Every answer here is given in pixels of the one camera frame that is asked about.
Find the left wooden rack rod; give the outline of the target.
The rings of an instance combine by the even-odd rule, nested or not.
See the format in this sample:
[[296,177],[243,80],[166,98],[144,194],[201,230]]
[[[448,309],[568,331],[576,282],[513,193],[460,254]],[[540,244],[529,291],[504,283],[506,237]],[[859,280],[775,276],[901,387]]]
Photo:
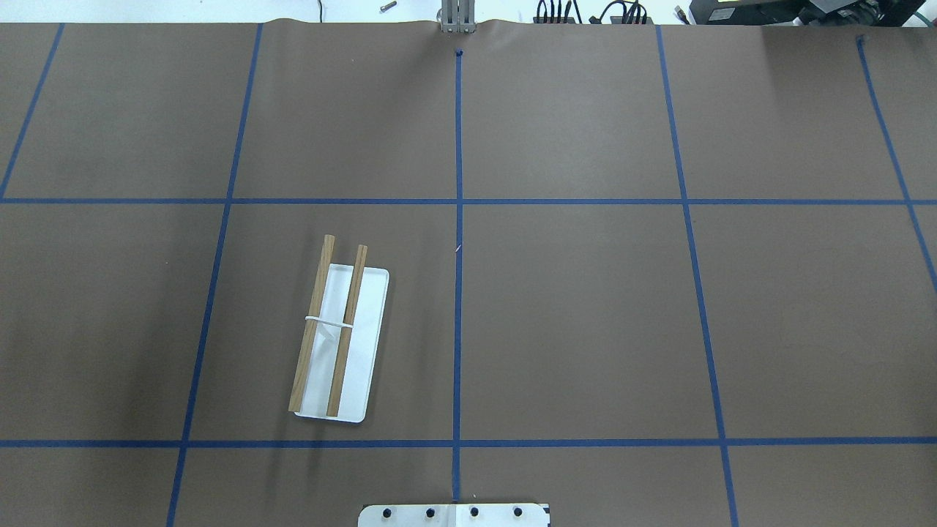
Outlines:
[[321,316],[321,308],[324,303],[324,293],[330,272],[332,254],[334,254],[334,247],[335,237],[331,234],[326,234],[326,236],[324,236],[324,243],[322,243],[321,253],[319,253],[319,261],[307,317],[304,319],[304,333],[302,333],[300,354],[296,363],[294,381],[292,381],[290,393],[290,403],[288,404],[288,411],[291,413],[301,411],[305,390],[307,390],[309,367],[313,356],[313,344],[317,334],[318,317]]

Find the white towel rack base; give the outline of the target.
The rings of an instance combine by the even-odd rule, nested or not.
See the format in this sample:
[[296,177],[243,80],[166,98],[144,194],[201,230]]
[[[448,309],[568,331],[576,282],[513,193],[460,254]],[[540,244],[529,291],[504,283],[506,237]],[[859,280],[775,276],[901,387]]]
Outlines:
[[[344,312],[352,272],[352,266],[331,264],[324,289],[324,304],[318,316],[307,317],[307,321],[315,321],[316,333],[311,343],[307,386],[298,409],[294,410],[294,416],[354,424],[360,424],[365,419],[384,321],[389,272],[382,268],[365,267],[355,319],[348,326],[344,321]],[[351,330],[351,339],[342,392],[337,414],[328,416],[332,374],[337,362],[340,333],[344,328]]]

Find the grey metal clamp post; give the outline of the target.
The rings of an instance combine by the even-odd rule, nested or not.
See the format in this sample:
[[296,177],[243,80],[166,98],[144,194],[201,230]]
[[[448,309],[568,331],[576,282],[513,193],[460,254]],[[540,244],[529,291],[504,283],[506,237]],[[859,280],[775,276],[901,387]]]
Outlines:
[[443,0],[438,11],[441,32],[471,34],[476,31],[475,0]]

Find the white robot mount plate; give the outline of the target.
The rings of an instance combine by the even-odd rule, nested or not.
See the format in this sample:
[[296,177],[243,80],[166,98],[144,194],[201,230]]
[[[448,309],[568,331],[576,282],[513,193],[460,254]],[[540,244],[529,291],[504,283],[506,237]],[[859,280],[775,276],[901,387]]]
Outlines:
[[374,504],[358,526],[550,526],[549,506],[536,503]]

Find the wooden rack rod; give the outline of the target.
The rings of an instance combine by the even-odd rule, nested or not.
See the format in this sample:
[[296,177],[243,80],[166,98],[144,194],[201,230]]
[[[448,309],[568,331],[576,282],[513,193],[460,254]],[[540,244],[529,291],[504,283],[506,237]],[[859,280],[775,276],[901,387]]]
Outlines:
[[337,347],[337,360],[335,360],[334,370],[332,371],[330,397],[326,407],[326,416],[328,417],[337,417],[340,411],[343,386],[347,373],[349,348],[351,347],[352,332],[354,332],[354,322],[356,318],[357,306],[359,303],[362,280],[364,279],[367,253],[368,246],[365,246],[365,244],[359,244],[356,250],[354,267],[352,267],[351,271],[351,279],[349,279],[348,296],[344,310],[343,326],[340,330]]
[[288,411],[291,413],[301,411],[305,390],[307,390],[309,367],[313,356],[313,344],[317,334],[318,317],[321,316],[321,308],[324,303],[324,293],[330,272],[332,254],[334,254],[334,247],[335,237],[331,234],[326,234],[326,236],[324,236],[324,243],[322,243],[321,253],[319,253],[319,261],[307,317],[304,319],[304,333],[302,333],[300,354],[296,363],[294,381],[292,381],[290,393],[290,403],[288,404]]

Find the right wooden rack rod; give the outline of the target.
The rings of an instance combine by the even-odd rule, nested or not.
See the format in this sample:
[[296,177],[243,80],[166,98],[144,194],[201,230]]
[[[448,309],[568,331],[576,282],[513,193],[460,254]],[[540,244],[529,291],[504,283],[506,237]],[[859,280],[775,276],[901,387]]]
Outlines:
[[332,371],[330,397],[326,407],[326,416],[328,417],[337,417],[340,411],[343,386],[347,373],[349,348],[351,347],[352,332],[354,332],[354,322],[356,318],[357,306],[359,303],[362,280],[364,279],[367,253],[368,246],[365,246],[365,244],[359,244],[356,250],[354,267],[352,267],[351,271],[351,279],[349,279],[348,296],[344,310],[343,326],[340,330],[337,347],[337,360],[335,360],[334,370]]

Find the black equipment box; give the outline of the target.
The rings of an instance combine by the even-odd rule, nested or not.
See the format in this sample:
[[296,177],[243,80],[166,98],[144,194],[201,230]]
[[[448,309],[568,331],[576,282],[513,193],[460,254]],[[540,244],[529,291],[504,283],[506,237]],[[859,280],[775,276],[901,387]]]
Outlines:
[[697,26],[901,27],[924,1],[690,1]]

